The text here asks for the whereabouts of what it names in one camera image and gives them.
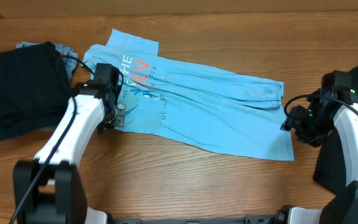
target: folded black fabric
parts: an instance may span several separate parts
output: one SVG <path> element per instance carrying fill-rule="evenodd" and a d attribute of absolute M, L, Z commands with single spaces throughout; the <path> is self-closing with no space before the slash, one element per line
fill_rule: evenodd
<path fill-rule="evenodd" d="M 57 125 L 69 89 L 63 60 L 52 43 L 1 52 L 0 141 Z"/>

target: folded clothing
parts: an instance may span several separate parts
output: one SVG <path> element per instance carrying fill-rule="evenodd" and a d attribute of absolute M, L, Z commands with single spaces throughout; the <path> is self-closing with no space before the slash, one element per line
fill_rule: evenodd
<path fill-rule="evenodd" d="M 155 134 L 235 156 L 294 160 L 285 120 L 283 83 L 238 75 L 206 65 L 158 57 L 158 42 L 113 30 L 106 46 L 94 45 L 91 69 L 121 69 L 125 132 Z"/>
<path fill-rule="evenodd" d="M 0 141 L 57 125 L 69 89 L 65 65 L 52 43 L 1 52 Z"/>
<path fill-rule="evenodd" d="M 16 44 L 16 48 L 22 48 L 22 47 L 28 47 L 33 46 L 37 44 L 28 43 L 28 42 L 22 42 L 21 44 Z M 78 58 L 78 54 L 74 52 L 74 48 L 67 47 L 64 44 L 55 44 L 56 50 L 58 50 L 62 55 L 71 56 L 74 58 Z M 71 58 L 63 58 L 63 61 L 65 62 L 65 68 L 67 72 L 68 79 L 71 81 L 71 78 L 73 76 L 73 73 L 75 71 L 75 68 L 77 66 L 77 61 Z"/>

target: blue t-shirt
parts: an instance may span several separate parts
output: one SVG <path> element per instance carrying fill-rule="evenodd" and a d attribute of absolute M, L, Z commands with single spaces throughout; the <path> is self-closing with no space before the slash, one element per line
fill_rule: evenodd
<path fill-rule="evenodd" d="M 281 131 L 283 83 L 158 57 L 158 42 L 113 30 L 84 57 L 120 68 L 125 132 L 155 134 L 235 156 L 293 161 L 291 134 Z"/>

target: light blue shirt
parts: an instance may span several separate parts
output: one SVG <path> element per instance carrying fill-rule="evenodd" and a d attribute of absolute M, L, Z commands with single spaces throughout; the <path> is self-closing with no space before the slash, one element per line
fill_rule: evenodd
<path fill-rule="evenodd" d="M 280 130 L 282 82 L 157 54 L 158 42 L 118 30 L 85 53 L 91 69 L 110 63 L 124 75 L 118 103 L 126 105 L 126 117 L 118 129 L 221 154 L 294 160 L 291 134 Z"/>

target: wooden table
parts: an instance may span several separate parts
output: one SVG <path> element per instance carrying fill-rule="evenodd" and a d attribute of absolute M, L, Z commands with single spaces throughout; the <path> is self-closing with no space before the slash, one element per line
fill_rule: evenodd
<path fill-rule="evenodd" d="M 49 40 L 83 58 L 113 28 L 159 41 L 162 57 L 283 81 L 283 102 L 318 89 L 328 72 L 358 65 L 358 12 L 0 19 L 0 51 Z M 79 68 L 74 83 L 89 77 Z M 0 142 L 0 223 L 14 211 L 12 168 L 50 135 L 35 131 Z M 294 136 L 293 148 L 295 162 L 264 161 L 105 131 L 91 138 L 80 174 L 88 205 L 115 218 L 243 217 L 283 204 L 323 208 L 333 195 L 312 179 L 319 149 Z"/>

